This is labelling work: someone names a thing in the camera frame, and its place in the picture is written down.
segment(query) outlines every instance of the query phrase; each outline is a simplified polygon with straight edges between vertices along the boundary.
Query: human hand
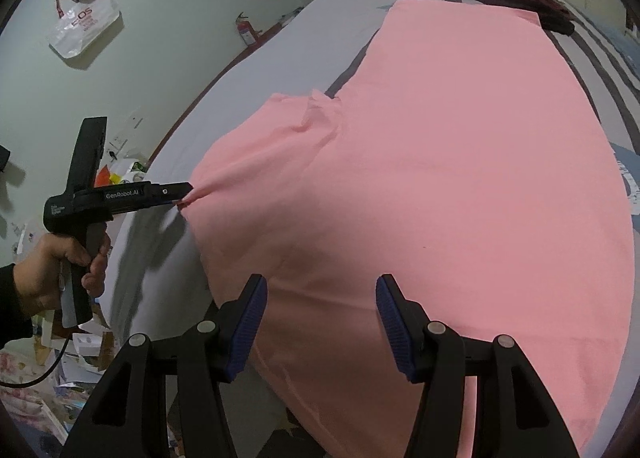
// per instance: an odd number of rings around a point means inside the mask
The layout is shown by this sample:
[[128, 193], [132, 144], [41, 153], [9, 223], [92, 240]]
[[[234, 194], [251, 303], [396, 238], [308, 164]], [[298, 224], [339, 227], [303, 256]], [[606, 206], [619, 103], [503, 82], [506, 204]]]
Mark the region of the human hand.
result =
[[33, 252], [14, 266], [15, 290], [24, 318], [42, 310], [60, 308], [60, 262], [68, 260], [81, 267], [89, 267], [82, 276], [82, 286], [92, 297], [104, 292], [104, 275], [111, 240], [105, 233], [98, 255], [91, 261], [89, 253], [71, 236], [47, 233], [42, 236]]

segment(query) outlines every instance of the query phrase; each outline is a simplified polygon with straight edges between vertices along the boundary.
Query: bed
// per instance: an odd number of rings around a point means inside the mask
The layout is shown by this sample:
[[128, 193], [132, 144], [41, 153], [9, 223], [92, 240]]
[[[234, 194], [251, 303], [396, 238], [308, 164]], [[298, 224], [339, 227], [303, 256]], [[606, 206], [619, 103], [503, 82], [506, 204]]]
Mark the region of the bed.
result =
[[[308, 95], [316, 89], [334, 96], [357, 70], [370, 39], [395, 1], [313, 1], [202, 97], [159, 152], [148, 178], [188, 180], [210, 145], [251, 116], [273, 93]], [[479, 4], [474, 0], [448, 1]], [[576, 31], [572, 36], [547, 35], [585, 90], [616, 153], [630, 202], [638, 204], [640, 81], [589, 17], [563, 3], [576, 17]], [[639, 213], [640, 207], [633, 206], [636, 268], [640, 262]], [[201, 319], [210, 297], [193, 237], [175, 208], [155, 208], [125, 218], [101, 300], [103, 312], [121, 340], [137, 332], [152, 339], [175, 336]], [[622, 458], [625, 450], [631, 449], [630, 442], [637, 438], [632, 426], [640, 420], [639, 377], [640, 299], [636, 294], [618, 378], [583, 457]], [[278, 443], [293, 445], [283, 438], [294, 430], [297, 440], [308, 441], [298, 456], [324, 456], [322, 448], [297, 428], [285, 406], [249, 366], [234, 384], [221, 390], [239, 457], [277, 455], [277, 450], [268, 448]], [[172, 395], [175, 384], [168, 385], [168, 396]]]

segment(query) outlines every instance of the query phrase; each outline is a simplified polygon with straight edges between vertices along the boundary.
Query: shirt sleeve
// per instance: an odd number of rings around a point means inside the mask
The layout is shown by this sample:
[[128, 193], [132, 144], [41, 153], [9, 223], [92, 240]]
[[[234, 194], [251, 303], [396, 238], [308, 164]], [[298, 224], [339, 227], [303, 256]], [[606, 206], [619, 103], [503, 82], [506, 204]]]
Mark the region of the shirt sleeve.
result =
[[24, 319], [15, 291], [14, 266], [0, 268], [0, 348], [7, 341], [33, 335], [31, 319]]

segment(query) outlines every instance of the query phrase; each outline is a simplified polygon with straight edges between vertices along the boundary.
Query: silver screw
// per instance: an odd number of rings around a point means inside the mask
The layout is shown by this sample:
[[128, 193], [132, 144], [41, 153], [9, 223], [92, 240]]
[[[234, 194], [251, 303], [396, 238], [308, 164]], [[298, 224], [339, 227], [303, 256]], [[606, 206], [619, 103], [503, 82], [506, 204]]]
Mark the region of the silver screw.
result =
[[516, 342], [510, 335], [498, 335], [498, 344], [503, 348], [513, 348]]
[[442, 335], [444, 334], [444, 332], [446, 332], [447, 327], [444, 326], [444, 324], [441, 323], [440, 321], [431, 321], [427, 325], [427, 330], [429, 330], [431, 333], [434, 333], [436, 335]]
[[216, 329], [216, 324], [213, 321], [200, 321], [198, 323], [198, 332], [209, 333]]
[[136, 333], [129, 337], [129, 344], [131, 346], [142, 346], [146, 341], [146, 335], [143, 333]]

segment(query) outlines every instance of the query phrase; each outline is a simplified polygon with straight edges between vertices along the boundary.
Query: fire extinguisher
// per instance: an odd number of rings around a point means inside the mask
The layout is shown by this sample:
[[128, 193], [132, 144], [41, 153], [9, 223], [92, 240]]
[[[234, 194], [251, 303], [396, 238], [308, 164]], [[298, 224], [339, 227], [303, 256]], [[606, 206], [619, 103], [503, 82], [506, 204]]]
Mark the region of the fire extinguisher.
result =
[[258, 39], [260, 39], [260, 31], [256, 31], [252, 27], [251, 23], [249, 23], [249, 18], [244, 16], [244, 13], [240, 13], [236, 18], [236, 27], [247, 47], [253, 47], [257, 44]]

